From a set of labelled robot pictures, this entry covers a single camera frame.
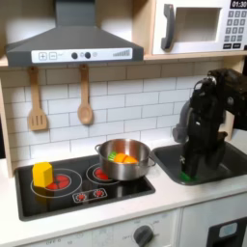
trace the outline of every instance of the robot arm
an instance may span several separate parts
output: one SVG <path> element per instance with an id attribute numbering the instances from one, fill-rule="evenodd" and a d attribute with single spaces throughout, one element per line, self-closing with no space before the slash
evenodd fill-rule
<path id="1" fill-rule="evenodd" d="M 232 69 L 210 71 L 207 78 L 196 84 L 187 108 L 181 112 L 181 116 L 184 112 L 189 116 L 185 116 L 188 141 L 183 145 L 180 162 L 182 171 L 194 178 L 201 163 L 217 169 L 222 161 L 227 133 L 218 132 L 219 127 L 225 111 L 246 115 L 247 77 Z M 181 124 L 173 133 L 175 139 L 184 141 Z"/>

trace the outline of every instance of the microwave handle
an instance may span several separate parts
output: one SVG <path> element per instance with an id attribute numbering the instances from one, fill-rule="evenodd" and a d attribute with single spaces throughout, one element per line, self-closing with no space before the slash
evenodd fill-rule
<path id="1" fill-rule="evenodd" d="M 161 48 L 169 49 L 173 43 L 175 33 L 175 13 L 173 4 L 165 4 L 164 14 L 167 17 L 166 38 L 161 40 Z"/>

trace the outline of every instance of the cabinet knob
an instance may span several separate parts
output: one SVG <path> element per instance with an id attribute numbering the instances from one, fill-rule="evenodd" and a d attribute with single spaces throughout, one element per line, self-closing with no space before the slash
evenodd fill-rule
<path id="1" fill-rule="evenodd" d="M 142 226 L 134 233 L 134 239 L 139 247 L 145 247 L 153 238 L 153 231 L 149 226 Z"/>

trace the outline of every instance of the microwave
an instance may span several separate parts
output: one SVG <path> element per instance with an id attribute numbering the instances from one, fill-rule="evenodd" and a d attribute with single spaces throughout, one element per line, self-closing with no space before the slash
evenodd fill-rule
<path id="1" fill-rule="evenodd" d="M 247 49 L 247 0 L 156 0 L 152 54 Z"/>

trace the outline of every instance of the oven knob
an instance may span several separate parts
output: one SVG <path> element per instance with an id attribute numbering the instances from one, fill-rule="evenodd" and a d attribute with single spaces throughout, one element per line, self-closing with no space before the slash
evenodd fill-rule
<path id="1" fill-rule="evenodd" d="M 73 52 L 73 53 L 71 54 L 71 57 L 72 57 L 73 59 L 77 59 L 77 58 L 78 58 L 78 55 L 77 55 L 77 53 Z"/>
<path id="2" fill-rule="evenodd" d="M 90 58 L 91 58 L 91 53 L 90 53 L 90 52 L 86 52 L 86 53 L 85 53 L 85 57 L 86 57 L 87 59 L 90 59 Z"/>
<path id="3" fill-rule="evenodd" d="M 149 226 L 142 226 L 134 233 L 134 239 L 139 247 L 145 247 L 153 238 L 153 231 Z"/>

